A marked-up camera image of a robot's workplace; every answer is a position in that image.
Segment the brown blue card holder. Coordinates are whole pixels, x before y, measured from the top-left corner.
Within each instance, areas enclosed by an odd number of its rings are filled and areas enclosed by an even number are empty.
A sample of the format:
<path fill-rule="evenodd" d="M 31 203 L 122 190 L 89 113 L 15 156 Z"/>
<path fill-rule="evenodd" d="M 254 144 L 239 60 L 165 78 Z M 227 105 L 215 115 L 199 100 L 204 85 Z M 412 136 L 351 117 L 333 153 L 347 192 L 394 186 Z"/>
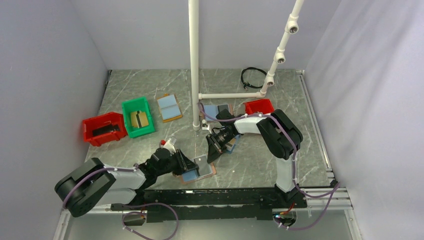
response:
<path fill-rule="evenodd" d="M 179 178 L 182 184 L 190 184 L 217 174 L 215 165 L 207 162 L 207 155 L 203 154 L 191 159 L 198 168 L 183 173 Z"/>

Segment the grey credit card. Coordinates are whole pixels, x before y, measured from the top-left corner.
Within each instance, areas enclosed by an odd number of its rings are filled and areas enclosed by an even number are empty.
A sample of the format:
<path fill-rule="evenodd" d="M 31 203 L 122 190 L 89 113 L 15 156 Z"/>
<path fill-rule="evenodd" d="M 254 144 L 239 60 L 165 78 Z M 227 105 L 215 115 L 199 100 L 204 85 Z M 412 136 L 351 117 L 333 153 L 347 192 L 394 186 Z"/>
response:
<path fill-rule="evenodd" d="M 193 160 L 198 165 L 198 170 L 196 172 L 199 178 L 211 175 L 213 173 L 212 166 L 207 162 L 207 156 L 205 154 L 195 157 Z"/>

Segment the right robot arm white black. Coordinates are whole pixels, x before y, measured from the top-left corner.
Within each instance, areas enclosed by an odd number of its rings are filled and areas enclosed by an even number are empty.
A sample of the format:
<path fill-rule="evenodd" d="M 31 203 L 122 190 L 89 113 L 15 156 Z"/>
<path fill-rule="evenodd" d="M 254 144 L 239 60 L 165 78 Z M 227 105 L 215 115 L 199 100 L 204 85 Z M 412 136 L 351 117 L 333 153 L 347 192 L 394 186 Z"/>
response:
<path fill-rule="evenodd" d="M 297 174 L 294 163 L 303 141 L 301 131 L 280 109 L 271 113 L 243 114 L 238 117 L 227 109 L 220 111 L 214 120 L 220 122 L 219 132 L 206 136 L 208 143 L 207 162 L 217 160 L 225 150 L 225 145 L 238 135 L 261 135 L 268 150 L 276 157 L 277 179 L 280 189 L 275 194 L 276 203 L 287 208 L 295 201 L 292 190 L 296 187 Z"/>

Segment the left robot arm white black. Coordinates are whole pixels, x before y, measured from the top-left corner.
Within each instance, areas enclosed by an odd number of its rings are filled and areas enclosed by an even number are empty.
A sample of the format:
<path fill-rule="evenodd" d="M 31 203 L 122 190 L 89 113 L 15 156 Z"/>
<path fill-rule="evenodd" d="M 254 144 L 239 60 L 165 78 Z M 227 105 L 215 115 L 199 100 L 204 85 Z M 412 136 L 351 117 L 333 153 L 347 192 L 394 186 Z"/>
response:
<path fill-rule="evenodd" d="M 155 184 L 159 176 L 181 176 L 198 169 L 198 164 L 179 149 L 164 147 L 132 167 L 110 166 L 94 157 L 59 180 L 54 191 L 62 200 L 62 207 L 75 218 L 98 205 L 123 204 L 137 210 L 144 203 L 143 190 Z"/>

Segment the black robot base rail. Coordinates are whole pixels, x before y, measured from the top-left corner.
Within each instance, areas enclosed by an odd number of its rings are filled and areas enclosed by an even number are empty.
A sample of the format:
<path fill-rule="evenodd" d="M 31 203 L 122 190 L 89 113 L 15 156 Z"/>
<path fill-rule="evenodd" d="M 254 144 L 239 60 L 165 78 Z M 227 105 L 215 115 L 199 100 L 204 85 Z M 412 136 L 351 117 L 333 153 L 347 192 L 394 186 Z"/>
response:
<path fill-rule="evenodd" d="M 277 187 L 248 187 L 147 189 L 127 206 L 115 203 L 110 208 L 115 212 L 144 210 L 148 223 L 174 220 L 174 214 L 157 203 L 172 207 L 180 220 L 272 220 L 277 211 L 307 207 L 305 196 L 297 191 L 283 193 Z"/>

